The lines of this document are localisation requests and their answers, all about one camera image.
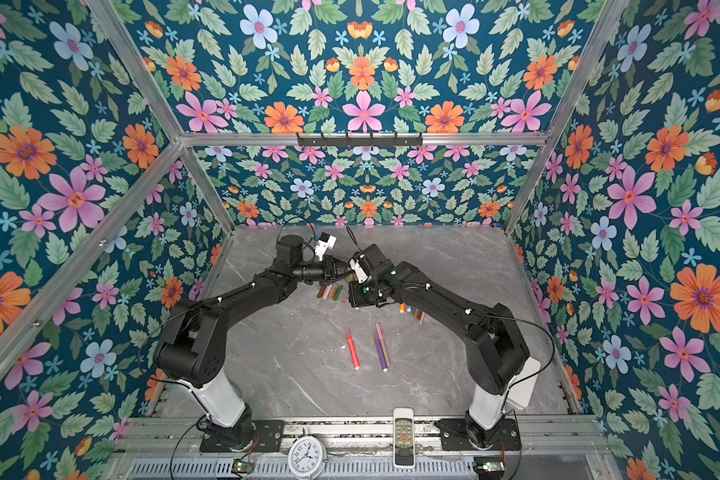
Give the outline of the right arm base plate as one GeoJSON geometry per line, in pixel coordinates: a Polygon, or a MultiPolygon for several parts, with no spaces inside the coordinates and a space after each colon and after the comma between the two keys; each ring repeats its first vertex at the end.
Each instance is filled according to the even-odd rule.
{"type": "Polygon", "coordinates": [[[445,451],[510,451],[522,449],[518,424],[502,418],[492,429],[485,430],[476,422],[442,418],[434,422],[445,451]]]}

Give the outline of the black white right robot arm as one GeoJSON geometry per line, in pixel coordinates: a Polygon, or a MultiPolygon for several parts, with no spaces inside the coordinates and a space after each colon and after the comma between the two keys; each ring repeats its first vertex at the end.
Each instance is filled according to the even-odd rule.
{"type": "Polygon", "coordinates": [[[503,304],[486,306],[433,281],[408,263],[393,263],[373,244],[349,261],[356,279],[349,283],[353,307],[380,308],[389,302],[419,309],[458,336],[466,368],[475,383],[465,413],[466,437],[478,450],[497,440],[509,392],[522,380],[530,352],[518,319],[503,304]]]}

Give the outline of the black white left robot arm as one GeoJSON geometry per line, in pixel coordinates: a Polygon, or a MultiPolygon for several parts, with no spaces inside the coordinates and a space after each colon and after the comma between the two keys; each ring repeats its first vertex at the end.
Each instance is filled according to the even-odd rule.
{"type": "Polygon", "coordinates": [[[230,378],[232,334],[302,284],[330,286],[346,278],[349,262],[331,253],[336,242],[329,233],[314,240],[284,235],[271,263],[247,282],[215,296],[181,300],[173,308],[154,361],[168,382],[187,388],[201,408],[204,451],[242,452],[256,443],[252,407],[230,378]]]}

